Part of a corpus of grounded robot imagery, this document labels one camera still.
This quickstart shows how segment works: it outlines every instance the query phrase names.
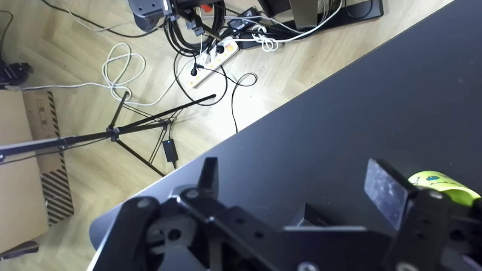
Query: tripod leg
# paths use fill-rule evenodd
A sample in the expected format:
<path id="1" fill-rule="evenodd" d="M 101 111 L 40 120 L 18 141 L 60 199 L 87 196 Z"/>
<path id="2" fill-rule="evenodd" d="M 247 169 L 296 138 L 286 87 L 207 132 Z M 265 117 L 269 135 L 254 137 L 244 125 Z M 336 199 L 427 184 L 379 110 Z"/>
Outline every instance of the tripod leg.
<path id="1" fill-rule="evenodd" d="M 128 92 L 123 92 L 122 101 L 119 102 L 117 110 L 114 113 L 114 117 L 111 117 L 111 122 L 110 122 L 108 128 L 114 128 L 116 126 L 117 117 L 120 114 L 120 110 L 122 110 L 122 107 L 125 104 L 126 96 L 128 96 Z"/>
<path id="2" fill-rule="evenodd" d="M 156 172 L 161 176 L 165 176 L 161 170 L 158 170 L 156 167 L 153 167 L 147 159 L 144 159 L 143 156 L 140 156 L 140 153 L 137 153 L 134 149 L 131 149 L 129 146 L 126 146 L 123 141 L 117 140 L 116 141 L 119 146 L 122 146 L 125 150 L 128 150 L 131 155 L 134 155 L 138 161 L 141 161 L 143 164 L 146 164 L 149 169 L 152 169 L 153 172 Z"/>
<path id="3" fill-rule="evenodd" d="M 188 102 L 188 104 L 183 104 L 183 105 L 174 107 L 174 108 L 171 108 L 171 110 L 167 110 L 167 111 L 162 111 L 162 113 L 153 114 L 153 116 L 150 116 L 150 117 L 146 117 L 146 119 L 141 119 L 141 120 L 132 122 L 132 123 L 125 125 L 125 126 L 120 126 L 120 128 L 138 126 L 138 125 L 141 125 L 141 123 L 152 122 L 152 120 L 159 119 L 159 117 L 162 117 L 162 116 L 165 116 L 165 114 L 171 114 L 171 113 L 174 113 L 174 111 L 179 111 L 179 110 L 188 108 L 188 107 L 191 107 L 191 105 L 194 105 L 194 104 L 198 104 L 198 102 L 203 102 L 203 101 L 206 101 L 206 99 L 212 99 L 212 98 L 215 98 L 215 95 L 209 95 L 209 96 L 204 96 L 204 98 L 195 99 L 195 101 L 192 101 L 192 102 Z"/>

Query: power strip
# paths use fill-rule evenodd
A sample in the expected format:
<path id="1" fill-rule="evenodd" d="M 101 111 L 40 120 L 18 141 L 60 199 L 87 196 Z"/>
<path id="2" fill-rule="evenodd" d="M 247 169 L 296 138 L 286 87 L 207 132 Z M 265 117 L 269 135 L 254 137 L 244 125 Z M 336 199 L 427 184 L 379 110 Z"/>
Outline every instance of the power strip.
<path id="1" fill-rule="evenodd" d="M 218 69 L 223 63 L 226 63 L 230 57 L 233 57 L 239 51 L 238 44 L 232 38 L 223 39 L 217 47 L 214 47 L 209 53 L 200 54 L 195 59 L 197 65 L 203 68 L 198 68 L 195 75 L 189 75 L 186 78 L 186 83 L 185 83 L 186 87 L 195 89 L 215 69 Z"/>

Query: black table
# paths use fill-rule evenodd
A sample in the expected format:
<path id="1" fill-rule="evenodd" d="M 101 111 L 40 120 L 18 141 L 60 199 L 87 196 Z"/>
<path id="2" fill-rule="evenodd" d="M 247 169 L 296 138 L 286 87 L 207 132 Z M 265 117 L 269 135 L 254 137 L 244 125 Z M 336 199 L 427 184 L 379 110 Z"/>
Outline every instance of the black table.
<path id="1" fill-rule="evenodd" d="M 482 191 L 479 10 L 479 0 L 456 0 L 140 194 L 164 202 L 218 156 L 220 202 L 272 227 L 307 202 L 337 224 L 391 233 L 363 191 L 370 156 Z M 117 211 L 91 223 L 95 247 Z"/>

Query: microphone stand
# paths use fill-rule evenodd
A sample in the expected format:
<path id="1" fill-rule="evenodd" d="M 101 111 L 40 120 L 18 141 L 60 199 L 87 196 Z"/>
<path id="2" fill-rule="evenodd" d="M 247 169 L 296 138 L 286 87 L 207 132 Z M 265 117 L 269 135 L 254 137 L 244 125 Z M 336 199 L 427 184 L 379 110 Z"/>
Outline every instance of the microphone stand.
<path id="1" fill-rule="evenodd" d="M 188 104 L 170 108 L 167 111 L 144 117 L 141 120 L 128 123 L 125 126 L 116 126 L 117 117 L 120 114 L 122 105 L 125 104 L 128 93 L 123 93 L 122 101 L 119 102 L 119 107 L 107 126 L 105 131 L 102 132 L 95 132 L 95 134 L 85 134 L 85 135 L 76 135 L 76 137 L 60 137 L 60 138 L 46 138 L 46 140 L 34 140 L 34 141 L 25 141 L 25 143 L 18 143 L 18 144 L 7 144 L 7 146 L 0 146 L 0 166 L 1 162 L 10 156 L 10 155 L 19 155 L 25 152 L 36 152 L 42 149 L 51 149 L 51 147 L 58 147 L 60 150 L 66 150 L 78 143 L 85 143 L 85 141 L 93 141 L 93 140 L 101 140 L 101 138 L 110 138 L 111 141 L 117 143 L 120 147 L 123 147 L 126 152 L 129 152 L 132 156 L 135 156 L 138 161 L 146 164 L 149 169 L 156 172 L 158 175 L 164 176 L 161 170 L 153 167 L 147 159 L 144 159 L 140 153 L 137 153 L 134 149 L 131 149 L 126 143 L 123 143 L 119 137 L 122 134 L 132 134 L 138 131 L 147 131 L 147 129 L 155 129 L 159 126 L 167 126 L 170 122 L 161 119 L 162 116 L 176 113 L 179 110 L 188 108 L 194 104 L 203 102 L 206 99 L 215 98 L 215 95 L 209 95 L 195 101 L 191 101 Z"/>

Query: wooden floor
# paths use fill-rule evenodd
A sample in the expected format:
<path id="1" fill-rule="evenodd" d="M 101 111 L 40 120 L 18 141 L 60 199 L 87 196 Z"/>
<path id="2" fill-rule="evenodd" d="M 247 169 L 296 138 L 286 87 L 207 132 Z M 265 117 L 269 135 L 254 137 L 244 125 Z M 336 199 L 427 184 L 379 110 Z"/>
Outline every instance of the wooden floor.
<path id="1" fill-rule="evenodd" d="M 132 25 L 126 0 L 63 1 L 72 10 L 104 25 L 122 24 L 119 32 L 138 33 Z M 305 41 L 287 44 L 275 53 L 263 53 L 257 48 L 239 53 L 226 66 L 227 72 L 233 77 L 245 72 L 259 75 L 254 87 L 239 89 L 236 93 L 239 126 L 256 122 L 445 3 L 448 0 L 384 0 L 385 15 L 376 21 L 328 30 Z M 229 0 L 227 4 L 242 10 L 256 4 L 256 0 Z M 72 16 L 48 9 L 39 0 L 1 0 L 0 9 L 15 13 L 15 21 L 6 36 L 4 56 L 9 62 L 24 60 L 34 68 L 28 86 L 101 81 L 101 63 L 117 42 L 126 42 L 132 51 L 147 60 L 146 72 L 131 83 L 135 99 L 153 101 L 173 80 L 174 54 L 161 32 L 143 39 L 123 39 L 104 32 L 91 32 L 75 22 Z M 378 75 L 373 74 L 366 80 L 376 80 Z M 51 90 L 55 95 L 63 135 L 102 131 L 117 104 L 105 89 L 99 87 Z M 212 77 L 192 95 L 201 96 L 221 90 L 223 80 Z M 180 102 L 186 99 L 177 87 L 173 87 L 159 104 L 143 110 L 155 113 Z M 138 116 L 123 111 L 119 123 L 134 119 Z M 215 107 L 195 107 L 183 111 L 171 132 L 177 143 L 179 164 L 189 162 L 233 134 L 229 99 Z M 156 135 L 158 132 L 153 131 L 140 132 L 125 137 L 125 141 L 140 153 L 149 155 Z M 84 269 L 93 256 L 87 232 L 91 220 L 158 179 L 158 175 L 110 141 L 69 150 L 66 161 L 75 215 L 37 239 L 39 253 L 1 262 L 0 269 Z M 164 172 L 171 172 L 162 153 L 156 166 Z"/>

